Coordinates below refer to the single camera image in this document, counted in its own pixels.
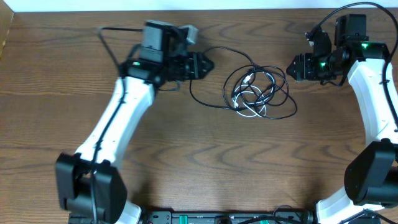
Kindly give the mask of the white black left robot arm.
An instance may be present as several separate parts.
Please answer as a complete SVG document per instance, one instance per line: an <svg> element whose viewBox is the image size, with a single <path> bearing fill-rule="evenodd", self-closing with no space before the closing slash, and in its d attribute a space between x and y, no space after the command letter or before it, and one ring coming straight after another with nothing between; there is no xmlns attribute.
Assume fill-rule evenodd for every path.
<svg viewBox="0 0 398 224"><path fill-rule="evenodd" d="M59 204L70 223L141 222L142 208L129 201L119 172L132 135L165 83L199 80L214 67L204 53L188 50L195 26L148 20L141 32L141 42L115 62L114 91L94 130L74 154L56 160Z"/></svg>

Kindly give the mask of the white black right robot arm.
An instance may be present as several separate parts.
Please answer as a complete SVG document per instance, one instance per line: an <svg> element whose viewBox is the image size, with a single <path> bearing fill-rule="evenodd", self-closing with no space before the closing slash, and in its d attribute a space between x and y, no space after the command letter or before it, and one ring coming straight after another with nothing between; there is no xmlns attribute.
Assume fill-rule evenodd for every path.
<svg viewBox="0 0 398 224"><path fill-rule="evenodd" d="M317 202L318 223L378 223L380 210L397 206L397 92L383 42L371 42L364 14L337 18L335 37L315 26L305 34L311 53L296 55L286 72L297 81L331 83L341 76L354 90L366 135L365 149L345 170L344 185Z"/></svg>

